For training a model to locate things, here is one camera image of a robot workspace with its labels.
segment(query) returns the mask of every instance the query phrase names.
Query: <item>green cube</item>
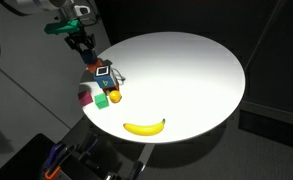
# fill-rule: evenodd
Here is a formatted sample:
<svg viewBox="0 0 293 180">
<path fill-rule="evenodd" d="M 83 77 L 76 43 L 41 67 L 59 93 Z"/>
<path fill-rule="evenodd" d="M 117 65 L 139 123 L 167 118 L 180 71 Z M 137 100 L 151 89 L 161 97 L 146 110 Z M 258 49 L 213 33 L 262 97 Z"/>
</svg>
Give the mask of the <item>green cube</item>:
<svg viewBox="0 0 293 180">
<path fill-rule="evenodd" d="M 60 33 L 73 33 L 80 30 L 78 27 L 78 20 L 71 20 L 67 22 L 58 22 L 47 24 L 45 27 L 46 34 L 60 34 Z"/>
<path fill-rule="evenodd" d="M 99 94 L 94 96 L 95 104 L 97 105 L 98 109 L 103 109 L 105 107 L 108 107 L 108 99 L 105 95 L 105 93 Z"/>
</svg>

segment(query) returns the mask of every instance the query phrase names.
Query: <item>dark background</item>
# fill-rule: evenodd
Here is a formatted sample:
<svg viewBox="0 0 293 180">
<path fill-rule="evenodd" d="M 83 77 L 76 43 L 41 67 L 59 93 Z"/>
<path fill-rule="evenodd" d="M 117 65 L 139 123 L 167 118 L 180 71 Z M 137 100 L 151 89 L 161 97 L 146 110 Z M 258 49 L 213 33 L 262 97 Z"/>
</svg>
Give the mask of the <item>dark background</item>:
<svg viewBox="0 0 293 180">
<path fill-rule="evenodd" d="M 224 45 L 246 70 L 244 100 L 293 112 L 293 0 L 96 0 L 111 44 L 180 31 Z"/>
</svg>

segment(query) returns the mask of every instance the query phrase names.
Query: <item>small toy block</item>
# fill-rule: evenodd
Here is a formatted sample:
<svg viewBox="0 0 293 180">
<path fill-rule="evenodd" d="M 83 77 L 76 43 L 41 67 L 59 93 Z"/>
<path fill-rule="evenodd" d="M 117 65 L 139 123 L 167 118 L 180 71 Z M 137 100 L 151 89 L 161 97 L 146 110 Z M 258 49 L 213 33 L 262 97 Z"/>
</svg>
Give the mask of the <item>small toy block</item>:
<svg viewBox="0 0 293 180">
<path fill-rule="evenodd" d="M 116 85 L 116 78 L 110 66 L 98 67 L 94 72 L 94 80 L 101 89 L 114 87 Z"/>
<path fill-rule="evenodd" d="M 103 108 L 109 106 L 108 99 L 104 93 L 96 95 L 94 97 L 94 99 L 95 99 L 95 104 L 98 107 L 98 109 L 103 109 Z"/>
<path fill-rule="evenodd" d="M 87 64 L 88 70 L 91 73 L 94 73 L 95 70 L 100 66 L 103 66 L 101 59 L 97 59 L 97 61 L 93 64 Z"/>
<path fill-rule="evenodd" d="M 60 34 L 60 33 L 73 33 L 80 30 L 78 20 L 71 20 L 67 22 L 47 24 L 44 31 L 46 34 Z"/>
<path fill-rule="evenodd" d="M 104 88 L 104 89 L 103 89 L 103 91 L 104 91 L 105 94 L 108 95 L 108 94 L 109 94 L 110 92 L 112 92 L 113 90 L 117 90 L 117 91 L 119 91 L 119 83 L 118 83 L 117 79 L 115 79 L 115 81 L 116 81 L 116 85 L 115 85 L 115 86 L 110 87 L 110 88 Z"/>
<path fill-rule="evenodd" d="M 86 106 L 93 102 L 93 98 L 88 91 L 83 91 L 78 94 L 79 102 L 82 106 Z"/>
<path fill-rule="evenodd" d="M 97 61 L 97 55 L 90 49 L 84 50 L 81 54 L 85 64 L 94 64 Z"/>
</svg>

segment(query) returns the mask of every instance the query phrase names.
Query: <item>equipment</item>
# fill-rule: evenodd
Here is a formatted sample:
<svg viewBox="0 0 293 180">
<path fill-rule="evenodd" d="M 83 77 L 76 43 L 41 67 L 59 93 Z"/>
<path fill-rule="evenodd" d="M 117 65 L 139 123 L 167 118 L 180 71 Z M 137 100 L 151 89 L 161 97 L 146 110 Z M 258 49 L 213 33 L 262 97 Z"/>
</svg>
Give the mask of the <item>equipment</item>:
<svg viewBox="0 0 293 180">
<path fill-rule="evenodd" d="M 83 24 L 80 19 L 81 16 L 91 12 L 89 7 L 77 5 L 74 0 L 7 0 L 7 2 L 0 0 L 0 4 L 18 16 L 28 16 L 43 11 L 56 11 L 58 17 L 55 19 L 60 21 L 47 24 L 44 31 L 47 34 L 68 33 L 65 41 L 71 49 L 80 53 L 85 64 L 92 66 L 97 63 L 97 56 L 94 52 L 94 35 L 88 35 L 85 32 L 85 27 L 95 25 L 98 22 L 98 15 L 95 14 L 95 19 L 90 19 L 94 21 L 92 24 Z M 86 49 L 81 49 L 81 44 L 85 45 Z"/>
<path fill-rule="evenodd" d="M 136 180 L 144 164 L 135 161 L 128 177 L 108 171 L 91 160 L 98 138 L 88 133 L 83 144 L 66 145 L 59 142 L 52 146 L 43 167 L 41 180 Z"/>
</svg>

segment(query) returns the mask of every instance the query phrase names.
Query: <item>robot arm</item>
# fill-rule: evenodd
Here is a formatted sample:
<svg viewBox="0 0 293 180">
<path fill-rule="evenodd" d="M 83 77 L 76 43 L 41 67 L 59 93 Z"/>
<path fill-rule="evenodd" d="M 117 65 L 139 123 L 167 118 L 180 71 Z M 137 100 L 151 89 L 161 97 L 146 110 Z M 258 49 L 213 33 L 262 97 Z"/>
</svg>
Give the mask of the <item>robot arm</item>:
<svg viewBox="0 0 293 180">
<path fill-rule="evenodd" d="M 90 13 L 90 8 L 76 5 L 74 0 L 7 0 L 6 4 L 21 14 L 36 14 L 43 11 L 58 11 L 62 21 L 69 21 Z"/>
</svg>

